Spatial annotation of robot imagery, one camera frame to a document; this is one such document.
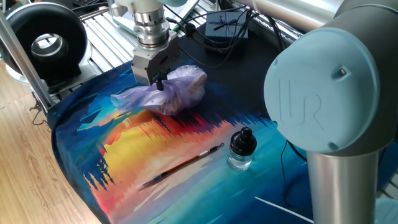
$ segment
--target round black device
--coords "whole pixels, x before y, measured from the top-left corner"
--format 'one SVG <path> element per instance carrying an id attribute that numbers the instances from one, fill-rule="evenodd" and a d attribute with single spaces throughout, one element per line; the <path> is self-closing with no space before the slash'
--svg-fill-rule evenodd
<path id="1" fill-rule="evenodd" d="M 52 2 L 38 2 L 17 9 L 7 20 L 39 77 L 48 85 L 81 73 L 78 64 L 85 54 L 87 34 L 74 12 Z M 0 44 L 4 61 L 20 72 L 7 48 Z"/>

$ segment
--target brush handle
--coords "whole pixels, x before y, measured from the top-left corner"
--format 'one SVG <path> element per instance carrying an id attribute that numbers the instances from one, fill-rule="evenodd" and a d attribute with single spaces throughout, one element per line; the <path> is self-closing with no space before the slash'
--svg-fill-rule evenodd
<path id="1" fill-rule="evenodd" d="M 193 158 L 191 158 L 191 159 L 189 159 L 189 160 L 187 160 L 187 161 L 185 161 L 185 162 L 183 162 L 183 163 L 181 163 L 181 164 L 169 169 L 168 171 L 165 171 L 165 172 L 161 173 L 161 176 L 163 178 L 167 177 L 168 175 L 171 175 L 171 174 L 175 173 L 176 171 L 180 170 L 181 168 L 184 168 L 187 165 L 189 165 L 189 164 L 191 164 L 193 162 L 196 162 L 196 161 L 198 161 L 199 159 L 201 159 L 203 157 L 208 156 L 209 154 L 217 151 L 219 148 L 221 148 L 223 146 L 224 146 L 224 143 L 221 143 L 219 146 L 212 147 L 211 149 L 204 151 L 203 153 L 201 153 L 201 154 L 199 154 L 199 155 L 197 155 L 197 156 L 195 156 L 195 157 L 193 157 Z"/>

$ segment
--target metal rod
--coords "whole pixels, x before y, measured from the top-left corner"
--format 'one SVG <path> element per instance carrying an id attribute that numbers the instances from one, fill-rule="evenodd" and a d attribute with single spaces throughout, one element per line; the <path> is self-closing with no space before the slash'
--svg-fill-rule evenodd
<path id="1" fill-rule="evenodd" d="M 315 224 L 373 224 L 378 151 L 354 157 L 307 152 Z"/>
<path id="2" fill-rule="evenodd" d="M 305 32 L 317 29 L 331 21 L 343 0 L 333 1 L 331 6 L 317 6 L 318 1 L 291 0 L 234 0 L 253 7 L 260 13 L 284 21 Z"/>
<path id="3" fill-rule="evenodd" d="M 26 79 L 37 95 L 38 100 L 44 107 L 45 112 L 47 112 L 49 108 L 55 105 L 55 103 L 51 99 L 50 94 L 42 83 L 39 75 L 32 65 L 32 62 L 30 62 L 27 54 L 22 48 L 21 43 L 18 41 L 17 36 L 15 35 L 3 13 L 0 13 L 0 39 L 10 52 L 14 61 L 17 63 L 22 74 L 25 75 Z"/>

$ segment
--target black bottle cap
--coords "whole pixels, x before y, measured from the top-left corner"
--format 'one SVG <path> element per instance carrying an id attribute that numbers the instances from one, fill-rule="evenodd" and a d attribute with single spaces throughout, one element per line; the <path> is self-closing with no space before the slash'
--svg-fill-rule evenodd
<path id="1" fill-rule="evenodd" d="M 250 128 L 242 128 L 241 131 L 232 135 L 231 150 L 239 156 L 250 156 L 257 147 L 257 140 Z"/>

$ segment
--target light blue joint cover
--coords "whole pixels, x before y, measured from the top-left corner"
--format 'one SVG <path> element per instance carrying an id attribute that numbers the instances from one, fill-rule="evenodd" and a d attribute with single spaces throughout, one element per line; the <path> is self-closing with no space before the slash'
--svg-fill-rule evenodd
<path id="1" fill-rule="evenodd" d="M 376 114 L 376 63 L 349 32 L 321 28 L 284 50 L 271 64 L 264 99 L 278 130 L 296 146 L 332 153 L 358 140 Z"/>
<path id="2" fill-rule="evenodd" d="M 168 6 L 179 7 L 187 3 L 188 0 L 157 0 L 157 1 Z"/>
<path id="3" fill-rule="evenodd" d="M 375 224 L 398 223 L 398 200 L 379 198 L 376 200 Z"/>

